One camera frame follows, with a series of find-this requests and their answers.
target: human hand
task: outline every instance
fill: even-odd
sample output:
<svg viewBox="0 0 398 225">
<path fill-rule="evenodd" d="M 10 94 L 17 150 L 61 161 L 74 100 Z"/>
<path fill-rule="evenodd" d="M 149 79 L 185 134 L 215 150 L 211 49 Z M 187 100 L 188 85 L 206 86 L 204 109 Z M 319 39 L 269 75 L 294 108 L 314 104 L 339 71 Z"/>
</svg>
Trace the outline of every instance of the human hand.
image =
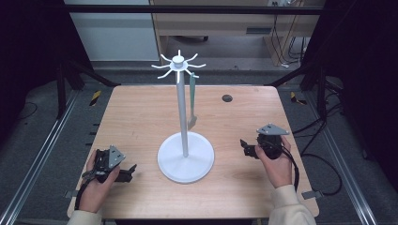
<svg viewBox="0 0 398 225">
<path fill-rule="evenodd" d="M 290 143 L 281 135 L 283 146 L 290 152 Z M 255 146 L 255 153 L 266 168 L 268 179 L 275 188 L 286 185 L 292 185 L 292 162 L 285 155 L 269 159 L 264 150 L 257 144 Z"/>
<path fill-rule="evenodd" d="M 91 171 L 94 168 L 95 158 L 97 151 L 94 151 L 90 159 L 87 161 L 86 170 Z M 102 207 L 103 202 L 108 196 L 111 186 L 115 179 L 118 177 L 120 167 L 116 166 L 108 175 L 108 178 L 104 183 L 100 183 L 97 179 L 92 180 L 83 192 L 82 198 L 80 199 L 79 210 L 97 213 Z"/>
</svg>

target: wooden table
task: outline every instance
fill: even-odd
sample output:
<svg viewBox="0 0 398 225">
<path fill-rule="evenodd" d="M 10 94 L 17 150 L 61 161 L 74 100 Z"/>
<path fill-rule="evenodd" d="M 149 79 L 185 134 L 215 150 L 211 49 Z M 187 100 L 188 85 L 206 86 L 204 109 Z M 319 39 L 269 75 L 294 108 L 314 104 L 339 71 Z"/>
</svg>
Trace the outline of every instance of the wooden table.
<svg viewBox="0 0 398 225">
<path fill-rule="evenodd" d="M 186 93 L 189 113 L 189 86 Z M 223 95 L 233 100 L 224 102 Z M 239 140 L 256 144 L 256 130 L 268 123 L 291 131 L 277 90 L 269 86 L 196 86 L 195 114 L 198 119 L 191 131 L 211 142 L 215 161 L 203 179 L 181 185 L 164 176 L 157 161 L 163 141 L 180 131 L 176 87 L 115 88 L 93 150 L 114 144 L 127 156 L 121 169 L 138 166 L 130 183 L 114 184 L 103 205 L 104 218 L 269 217 L 274 187 L 260 160 L 244 156 Z M 310 183 L 293 136 L 286 138 L 300 171 L 298 197 L 317 216 L 315 199 L 301 197 L 302 191 L 311 190 Z"/>
</svg>

